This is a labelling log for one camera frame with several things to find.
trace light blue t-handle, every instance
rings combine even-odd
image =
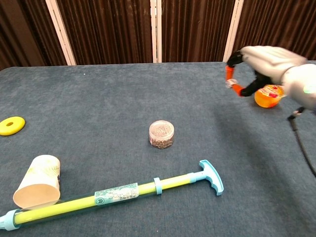
[[[206,159],[200,160],[199,164],[203,168],[203,171],[190,173],[190,183],[195,183],[198,180],[207,179],[211,183],[212,188],[216,190],[216,195],[221,195],[224,191],[224,186],[222,179],[217,173],[214,166],[212,166],[212,164]]]

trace yellow ring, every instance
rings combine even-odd
[[[0,135],[9,136],[20,131],[25,125],[22,117],[10,117],[0,122]]]

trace robotic hand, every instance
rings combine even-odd
[[[227,61],[227,72],[245,62],[255,70],[256,80],[246,88],[235,85],[239,96],[250,96],[267,84],[282,85],[284,92],[304,108],[316,113],[316,65],[287,49],[272,46],[246,46]]]

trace brown curtain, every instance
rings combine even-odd
[[[316,60],[315,22],[316,0],[244,0],[233,50],[280,46]]]
[[[162,0],[163,62],[222,61],[234,0]]]
[[[77,64],[153,61],[150,0],[58,0]]]
[[[0,70],[66,65],[45,0],[0,0]]]

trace white paper cup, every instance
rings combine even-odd
[[[13,201],[21,208],[32,208],[45,203],[54,204],[59,200],[60,161],[50,155],[33,159]]]

